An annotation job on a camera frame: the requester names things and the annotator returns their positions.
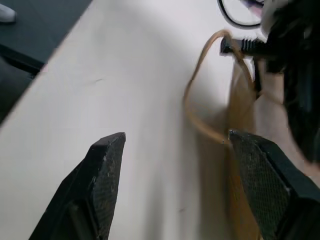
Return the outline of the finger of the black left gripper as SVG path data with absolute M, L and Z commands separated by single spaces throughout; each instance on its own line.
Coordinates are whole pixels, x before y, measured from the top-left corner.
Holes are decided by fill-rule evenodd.
M 244 56 L 266 57 L 268 55 L 267 45 L 259 39 L 232 39 Z M 233 53 L 231 42 L 224 37 L 220 43 L 220 54 L 227 55 Z
M 266 63 L 264 60 L 253 58 L 254 67 L 254 90 L 256 93 L 266 93 L 264 88 L 264 80 L 266 74 Z

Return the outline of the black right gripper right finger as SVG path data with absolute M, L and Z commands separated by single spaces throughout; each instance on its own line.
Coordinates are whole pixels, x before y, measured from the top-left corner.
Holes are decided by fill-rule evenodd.
M 320 240 L 320 188 L 274 142 L 236 130 L 228 136 L 263 240 Z

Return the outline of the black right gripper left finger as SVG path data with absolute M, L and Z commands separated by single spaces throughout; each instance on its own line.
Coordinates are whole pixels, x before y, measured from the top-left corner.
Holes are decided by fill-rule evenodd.
M 108 240 L 126 135 L 101 138 L 60 183 L 29 240 Z

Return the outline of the tan rubber band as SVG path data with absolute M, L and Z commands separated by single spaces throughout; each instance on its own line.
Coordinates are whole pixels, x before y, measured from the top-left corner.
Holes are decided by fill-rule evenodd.
M 233 50 L 234 67 L 229 87 L 226 109 L 227 122 L 224 133 L 215 130 L 199 118 L 190 101 L 190 92 L 198 72 L 210 48 L 216 40 L 227 38 Z M 225 181 L 226 212 L 235 240 L 264 240 L 244 192 L 240 168 L 229 139 L 231 130 L 256 135 L 274 142 L 304 175 L 320 188 L 320 161 L 308 161 L 295 142 L 284 106 L 284 68 L 269 67 L 277 59 L 277 50 L 266 45 L 266 57 L 245 56 L 227 30 L 214 33 L 205 43 L 196 63 L 192 77 L 186 85 L 183 105 L 185 113 L 194 127 L 211 140 L 226 146 Z M 254 89 L 253 58 L 265 61 L 263 87 L 266 93 Z

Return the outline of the white tray with black rim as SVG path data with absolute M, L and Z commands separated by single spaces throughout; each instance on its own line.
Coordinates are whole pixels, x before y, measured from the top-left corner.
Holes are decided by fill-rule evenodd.
M 231 26 L 254 29 L 261 25 L 264 0 L 216 0 L 221 15 Z

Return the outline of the white shoe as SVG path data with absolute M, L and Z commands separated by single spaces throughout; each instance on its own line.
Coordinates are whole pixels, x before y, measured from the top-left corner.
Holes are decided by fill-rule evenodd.
M 16 19 L 16 11 L 0 3 L 0 24 L 14 24 Z

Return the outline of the black metal frame bar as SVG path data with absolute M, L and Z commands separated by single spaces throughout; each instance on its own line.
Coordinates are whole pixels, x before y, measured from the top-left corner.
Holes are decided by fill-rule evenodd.
M 45 63 L 0 44 L 0 56 L 11 66 L 36 76 Z

